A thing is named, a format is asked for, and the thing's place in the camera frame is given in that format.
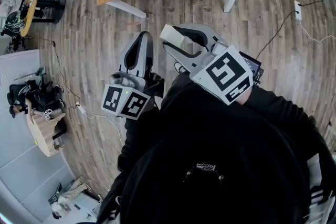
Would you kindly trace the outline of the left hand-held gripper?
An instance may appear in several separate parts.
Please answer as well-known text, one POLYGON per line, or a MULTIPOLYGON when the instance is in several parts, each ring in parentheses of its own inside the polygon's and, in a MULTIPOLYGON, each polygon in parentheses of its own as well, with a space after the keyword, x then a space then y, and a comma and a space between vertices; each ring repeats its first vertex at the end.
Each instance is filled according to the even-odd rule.
POLYGON ((165 80, 151 72, 152 66, 153 39, 148 31, 142 31, 124 47, 120 71, 110 76, 101 109, 114 116, 137 120, 151 98, 163 97, 165 80))

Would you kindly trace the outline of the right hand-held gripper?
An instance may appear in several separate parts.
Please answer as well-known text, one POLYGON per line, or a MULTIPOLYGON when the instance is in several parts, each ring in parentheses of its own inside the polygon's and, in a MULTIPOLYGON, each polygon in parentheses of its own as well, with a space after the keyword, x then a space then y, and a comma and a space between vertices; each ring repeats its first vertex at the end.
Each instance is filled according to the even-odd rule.
POLYGON ((163 41, 164 50, 192 74, 192 81, 208 93, 230 105, 253 86, 253 72, 246 61, 235 46, 224 45, 213 28, 197 23, 173 28, 204 49, 189 54, 163 41))

